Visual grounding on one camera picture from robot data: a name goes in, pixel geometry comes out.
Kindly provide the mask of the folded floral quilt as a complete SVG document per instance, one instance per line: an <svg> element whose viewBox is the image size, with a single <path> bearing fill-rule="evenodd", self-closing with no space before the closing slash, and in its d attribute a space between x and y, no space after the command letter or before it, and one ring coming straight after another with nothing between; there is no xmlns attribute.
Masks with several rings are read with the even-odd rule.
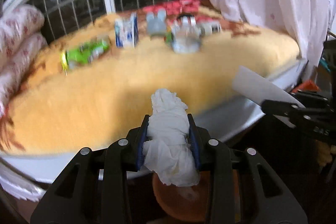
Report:
<svg viewBox="0 0 336 224"><path fill-rule="evenodd" d="M21 5L1 17L1 116L38 52L47 45L41 34L45 17L32 5Z"/></svg>

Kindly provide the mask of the grey rabbit figurine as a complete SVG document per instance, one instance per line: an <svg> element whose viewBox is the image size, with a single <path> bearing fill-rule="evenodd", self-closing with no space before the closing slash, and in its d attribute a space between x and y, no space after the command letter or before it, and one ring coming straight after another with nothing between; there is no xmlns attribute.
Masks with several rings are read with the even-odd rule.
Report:
<svg viewBox="0 0 336 224"><path fill-rule="evenodd" d="M159 9L156 14L154 12L147 13L146 22L146 32L149 36L165 36L167 32L165 9Z"/></svg>

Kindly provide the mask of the blue white milk carton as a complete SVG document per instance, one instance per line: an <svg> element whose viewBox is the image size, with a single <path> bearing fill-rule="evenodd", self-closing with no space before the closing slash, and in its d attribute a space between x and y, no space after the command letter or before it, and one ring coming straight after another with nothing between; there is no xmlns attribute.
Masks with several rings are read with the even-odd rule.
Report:
<svg viewBox="0 0 336 224"><path fill-rule="evenodd" d="M131 13L128 19L114 21L115 42L118 48L135 48L138 43L138 16Z"/></svg>

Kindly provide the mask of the yellow floral bed blanket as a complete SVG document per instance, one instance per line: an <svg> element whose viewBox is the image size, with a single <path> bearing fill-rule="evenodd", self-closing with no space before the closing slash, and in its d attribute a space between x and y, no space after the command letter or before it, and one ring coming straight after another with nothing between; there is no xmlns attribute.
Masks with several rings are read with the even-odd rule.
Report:
<svg viewBox="0 0 336 224"><path fill-rule="evenodd" d="M160 88L176 93L197 115L235 95L232 80L240 66L268 76L299 57L297 42L284 32L230 22L205 6L199 16L220 20L223 28L205 37L197 53L173 52L163 39L147 36L140 23L136 47L112 47L92 64L63 72L62 50L99 35L113 40L117 14L42 49L1 119L1 154L102 148L151 113L150 97Z"/></svg>

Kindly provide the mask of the orange trash bin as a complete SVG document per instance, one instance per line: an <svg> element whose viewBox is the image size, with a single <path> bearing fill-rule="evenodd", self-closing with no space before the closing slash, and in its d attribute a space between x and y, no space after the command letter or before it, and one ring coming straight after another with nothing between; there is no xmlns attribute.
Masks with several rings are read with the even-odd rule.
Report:
<svg viewBox="0 0 336 224"><path fill-rule="evenodd" d="M206 220L210 191L209 172L201 172L199 183L187 187L163 184L154 173L152 185L157 203L169 216L185 222Z"/></svg>

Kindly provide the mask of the white tissue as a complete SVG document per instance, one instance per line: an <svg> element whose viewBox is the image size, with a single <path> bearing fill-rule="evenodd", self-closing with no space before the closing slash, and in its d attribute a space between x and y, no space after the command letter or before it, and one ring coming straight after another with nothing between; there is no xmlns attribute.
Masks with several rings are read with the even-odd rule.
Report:
<svg viewBox="0 0 336 224"><path fill-rule="evenodd" d="M144 166L155 172L161 182L179 187L195 186L200 175L188 143L187 104L167 89L151 95L153 112L143 144Z"/></svg>

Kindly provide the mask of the white cylinder device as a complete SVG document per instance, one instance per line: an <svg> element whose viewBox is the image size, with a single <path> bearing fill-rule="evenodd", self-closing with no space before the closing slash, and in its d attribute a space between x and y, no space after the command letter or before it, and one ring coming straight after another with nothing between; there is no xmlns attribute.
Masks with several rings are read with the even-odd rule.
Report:
<svg viewBox="0 0 336 224"><path fill-rule="evenodd" d="M209 36L221 32L222 26L218 20L202 21L198 23L201 30L201 36Z"/></svg>

